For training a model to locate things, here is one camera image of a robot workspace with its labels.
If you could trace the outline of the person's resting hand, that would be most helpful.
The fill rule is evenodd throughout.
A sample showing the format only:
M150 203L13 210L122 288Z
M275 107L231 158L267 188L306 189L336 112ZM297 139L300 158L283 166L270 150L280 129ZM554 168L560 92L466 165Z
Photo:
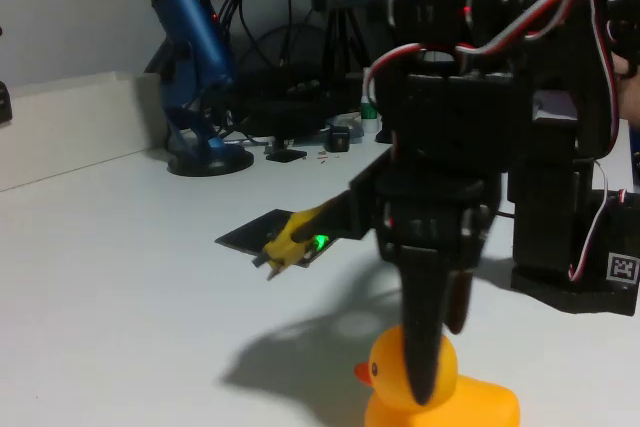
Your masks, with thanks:
M629 125L638 130L640 126L640 78L639 72L630 76L629 63L625 58L612 55L617 78L620 115Z

